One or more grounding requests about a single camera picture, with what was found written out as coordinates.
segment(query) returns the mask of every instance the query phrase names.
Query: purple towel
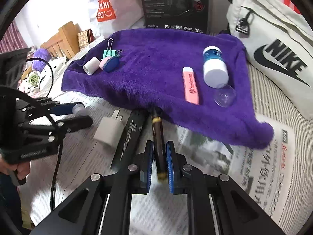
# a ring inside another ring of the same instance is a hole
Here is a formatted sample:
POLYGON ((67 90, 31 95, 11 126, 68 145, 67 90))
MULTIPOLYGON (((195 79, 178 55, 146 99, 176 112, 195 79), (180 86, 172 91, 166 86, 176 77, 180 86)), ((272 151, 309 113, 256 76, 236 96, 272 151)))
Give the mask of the purple towel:
POLYGON ((82 65, 91 58, 102 59, 108 45, 104 40, 85 57, 71 63, 63 76, 63 91, 102 97, 130 110, 159 106, 166 120, 225 144, 262 149, 272 140, 272 127, 255 118, 245 47, 236 37, 134 29, 116 32, 110 38, 114 39, 112 49, 124 50, 118 68, 111 73, 97 70, 91 76, 84 72, 82 65), (229 84, 236 90, 237 97, 228 108, 215 103, 215 89, 204 83, 202 51, 207 46, 221 49, 229 84), (183 67, 194 70, 200 105, 185 100, 183 67))

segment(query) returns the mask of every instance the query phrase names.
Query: pink highlighter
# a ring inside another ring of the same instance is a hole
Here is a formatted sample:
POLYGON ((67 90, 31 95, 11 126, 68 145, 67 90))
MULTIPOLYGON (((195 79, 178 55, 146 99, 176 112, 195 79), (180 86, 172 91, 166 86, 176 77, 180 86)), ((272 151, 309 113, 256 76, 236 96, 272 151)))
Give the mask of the pink highlighter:
POLYGON ((185 99, 188 102, 199 105, 198 89, 193 74, 193 69, 190 67, 183 68, 183 78, 185 84, 185 99))

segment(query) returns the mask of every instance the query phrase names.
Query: nike swoosh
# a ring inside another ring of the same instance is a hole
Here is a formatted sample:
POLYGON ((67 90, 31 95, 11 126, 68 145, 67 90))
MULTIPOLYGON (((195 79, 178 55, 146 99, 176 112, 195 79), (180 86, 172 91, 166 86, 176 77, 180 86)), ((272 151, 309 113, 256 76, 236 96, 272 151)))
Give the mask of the nike swoosh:
POLYGON ((275 64, 274 62, 266 59, 264 54, 263 54, 263 50, 266 46, 267 45, 259 47, 255 51, 255 53, 253 54, 253 57, 257 61, 257 63, 259 63, 260 65, 262 65, 264 67, 267 67, 267 68, 270 68, 272 70, 281 72, 287 76, 294 78, 295 80, 302 82, 303 84, 306 84, 306 82, 304 82, 303 80, 301 80, 297 77, 297 74, 294 71, 289 71, 287 69, 284 69, 283 67, 279 66, 278 64, 275 64))

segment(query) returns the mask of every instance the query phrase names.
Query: curtain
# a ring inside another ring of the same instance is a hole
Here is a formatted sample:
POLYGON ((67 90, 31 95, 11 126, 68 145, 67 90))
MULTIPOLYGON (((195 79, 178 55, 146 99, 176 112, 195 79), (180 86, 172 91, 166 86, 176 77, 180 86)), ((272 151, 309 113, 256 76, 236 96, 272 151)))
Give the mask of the curtain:
POLYGON ((0 54, 21 48, 27 48, 27 45, 13 21, 0 41, 0 54))

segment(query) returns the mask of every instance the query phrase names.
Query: black product box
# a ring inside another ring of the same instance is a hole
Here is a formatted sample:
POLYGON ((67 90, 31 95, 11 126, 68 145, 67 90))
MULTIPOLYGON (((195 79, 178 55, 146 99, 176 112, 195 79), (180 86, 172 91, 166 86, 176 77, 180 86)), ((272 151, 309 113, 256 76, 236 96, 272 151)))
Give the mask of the black product box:
POLYGON ((207 33, 209 0, 141 0, 146 28, 207 33))

